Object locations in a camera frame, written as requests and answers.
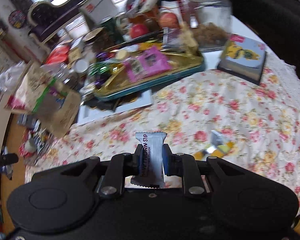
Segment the grey hawthorn strip packet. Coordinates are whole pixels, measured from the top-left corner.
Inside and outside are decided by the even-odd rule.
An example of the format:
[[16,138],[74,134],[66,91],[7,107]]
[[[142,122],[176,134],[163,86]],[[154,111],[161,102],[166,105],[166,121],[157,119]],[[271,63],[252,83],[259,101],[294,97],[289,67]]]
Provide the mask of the grey hawthorn strip packet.
[[135,137],[142,145],[140,154],[139,174],[133,175],[131,184],[164,188],[162,149],[167,133],[165,132],[136,132]]

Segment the yellow silver snack packet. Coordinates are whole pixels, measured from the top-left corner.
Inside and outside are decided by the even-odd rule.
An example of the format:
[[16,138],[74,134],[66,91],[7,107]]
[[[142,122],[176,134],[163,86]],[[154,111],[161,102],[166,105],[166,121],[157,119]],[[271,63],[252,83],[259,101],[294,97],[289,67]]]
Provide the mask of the yellow silver snack packet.
[[234,145],[234,142],[229,140],[224,134],[212,130],[210,143],[203,150],[193,154],[193,156],[196,160],[206,160],[207,157],[222,158],[230,153]]

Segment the floral tablecloth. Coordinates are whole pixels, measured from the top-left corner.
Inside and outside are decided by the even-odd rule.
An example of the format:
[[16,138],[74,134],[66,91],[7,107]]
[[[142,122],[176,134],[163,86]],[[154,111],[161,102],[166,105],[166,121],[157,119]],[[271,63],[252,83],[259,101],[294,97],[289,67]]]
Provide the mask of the floral tablecloth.
[[162,131],[174,153],[195,157],[213,131],[232,143],[227,161],[289,187],[300,211],[300,80],[294,68],[268,54],[261,83],[254,85],[219,70],[193,74],[153,95],[147,108],[74,125],[53,143],[34,173],[91,156],[110,160],[134,152],[136,132]]

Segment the white plastic tray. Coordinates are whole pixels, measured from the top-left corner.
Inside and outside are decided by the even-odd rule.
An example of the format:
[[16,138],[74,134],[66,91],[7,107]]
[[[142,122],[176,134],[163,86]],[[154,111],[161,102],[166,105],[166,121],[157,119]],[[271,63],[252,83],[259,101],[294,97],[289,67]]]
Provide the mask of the white plastic tray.
[[148,107],[153,104],[152,91],[149,89],[145,90],[144,92],[138,92],[136,95],[131,94],[115,100],[114,103],[113,109],[100,109],[97,107],[92,108],[82,105],[79,109],[77,125],[84,125],[114,114],[120,114],[134,109]]

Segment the kraft paper snack bag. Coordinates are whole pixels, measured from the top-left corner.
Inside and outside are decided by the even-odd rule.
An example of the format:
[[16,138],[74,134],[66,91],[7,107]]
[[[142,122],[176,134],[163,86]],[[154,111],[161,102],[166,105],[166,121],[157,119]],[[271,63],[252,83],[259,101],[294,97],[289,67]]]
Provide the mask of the kraft paper snack bag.
[[62,138],[79,111],[81,96],[38,63],[30,62],[17,80],[5,109],[32,114],[53,136]]

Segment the teal gold snack tray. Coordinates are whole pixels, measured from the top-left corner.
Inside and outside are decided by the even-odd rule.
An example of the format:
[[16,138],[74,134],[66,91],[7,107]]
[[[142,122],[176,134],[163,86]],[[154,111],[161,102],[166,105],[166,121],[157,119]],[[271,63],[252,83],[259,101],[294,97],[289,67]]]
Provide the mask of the teal gold snack tray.
[[[100,101],[109,101],[149,89],[205,70],[204,57],[199,49],[190,49],[179,38],[178,29],[164,28],[104,49],[97,62],[90,65],[88,78],[94,85],[93,94]],[[146,49],[156,47],[168,58],[172,70],[130,82],[122,62],[137,57]]]

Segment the small glass jar white lid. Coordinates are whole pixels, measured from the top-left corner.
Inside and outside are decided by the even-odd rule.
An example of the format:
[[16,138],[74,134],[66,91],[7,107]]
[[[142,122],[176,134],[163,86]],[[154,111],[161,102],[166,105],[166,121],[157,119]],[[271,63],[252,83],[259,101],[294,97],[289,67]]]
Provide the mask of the small glass jar white lid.
[[41,69],[56,77],[59,81],[70,87],[82,86],[85,82],[89,69],[89,62],[86,59],[77,59],[72,63],[49,63],[41,66]]

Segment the pink snack pouch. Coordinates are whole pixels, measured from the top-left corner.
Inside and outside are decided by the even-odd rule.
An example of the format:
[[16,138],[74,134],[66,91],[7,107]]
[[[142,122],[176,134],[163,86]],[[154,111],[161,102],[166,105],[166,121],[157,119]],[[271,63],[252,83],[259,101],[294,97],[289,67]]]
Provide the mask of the pink snack pouch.
[[156,47],[146,49],[137,57],[129,57],[122,64],[132,83],[172,70],[166,55]]

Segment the yellow dinosaur board book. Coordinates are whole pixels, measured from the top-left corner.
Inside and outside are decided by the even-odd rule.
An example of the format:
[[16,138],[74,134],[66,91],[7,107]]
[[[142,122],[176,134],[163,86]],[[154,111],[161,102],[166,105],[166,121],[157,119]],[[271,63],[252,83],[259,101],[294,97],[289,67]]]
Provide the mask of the yellow dinosaur board book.
[[217,69],[259,85],[266,57],[264,43],[232,34],[219,57]]

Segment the round dartboard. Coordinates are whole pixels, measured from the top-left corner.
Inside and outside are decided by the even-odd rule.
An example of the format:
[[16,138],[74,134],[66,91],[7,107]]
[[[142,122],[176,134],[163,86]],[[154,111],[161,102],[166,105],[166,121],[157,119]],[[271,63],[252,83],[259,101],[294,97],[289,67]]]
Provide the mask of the round dartboard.
[[25,14],[22,11],[20,11],[20,10],[14,10],[8,16],[8,22],[14,28],[21,29],[26,24],[26,16],[25,16]]

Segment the pale red apple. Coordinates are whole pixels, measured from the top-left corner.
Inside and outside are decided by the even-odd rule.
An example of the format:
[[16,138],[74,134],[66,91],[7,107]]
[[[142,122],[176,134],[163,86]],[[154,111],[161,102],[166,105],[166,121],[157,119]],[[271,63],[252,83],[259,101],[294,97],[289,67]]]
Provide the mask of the pale red apple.
[[161,28],[179,29],[179,20],[176,14],[172,12],[163,12],[159,17],[159,26]]

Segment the purple chaise lounge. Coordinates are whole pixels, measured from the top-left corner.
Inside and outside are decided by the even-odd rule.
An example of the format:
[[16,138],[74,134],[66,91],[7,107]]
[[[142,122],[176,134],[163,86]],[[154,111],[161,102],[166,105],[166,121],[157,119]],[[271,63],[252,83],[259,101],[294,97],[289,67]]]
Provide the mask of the purple chaise lounge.
[[68,0],[61,5],[41,1],[32,4],[27,20],[31,25],[28,35],[44,48],[48,38],[55,37],[58,30],[80,14],[80,3],[85,0]]

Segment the large glass jar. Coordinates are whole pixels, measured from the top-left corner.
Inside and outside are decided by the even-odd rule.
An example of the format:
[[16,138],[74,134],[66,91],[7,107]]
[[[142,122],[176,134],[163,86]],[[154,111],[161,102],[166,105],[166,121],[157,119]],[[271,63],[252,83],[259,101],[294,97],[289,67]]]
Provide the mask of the large glass jar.
[[222,50],[231,30],[232,7],[229,0],[186,0],[190,27],[199,50]]

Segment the white desk calendar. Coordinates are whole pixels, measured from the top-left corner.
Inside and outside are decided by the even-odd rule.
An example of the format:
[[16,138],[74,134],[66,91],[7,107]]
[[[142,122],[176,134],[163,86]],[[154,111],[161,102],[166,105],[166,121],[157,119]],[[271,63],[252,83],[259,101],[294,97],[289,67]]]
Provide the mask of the white desk calendar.
[[94,24],[100,24],[104,18],[115,17],[118,14],[112,0],[86,0],[80,10]]

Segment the black leather sofa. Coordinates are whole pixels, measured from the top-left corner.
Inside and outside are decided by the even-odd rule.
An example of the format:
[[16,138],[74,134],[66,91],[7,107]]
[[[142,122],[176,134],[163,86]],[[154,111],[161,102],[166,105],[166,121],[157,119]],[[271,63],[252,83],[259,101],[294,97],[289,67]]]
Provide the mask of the black leather sofa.
[[229,0],[232,13],[249,26],[282,60],[294,65],[300,79],[300,2],[298,0]]

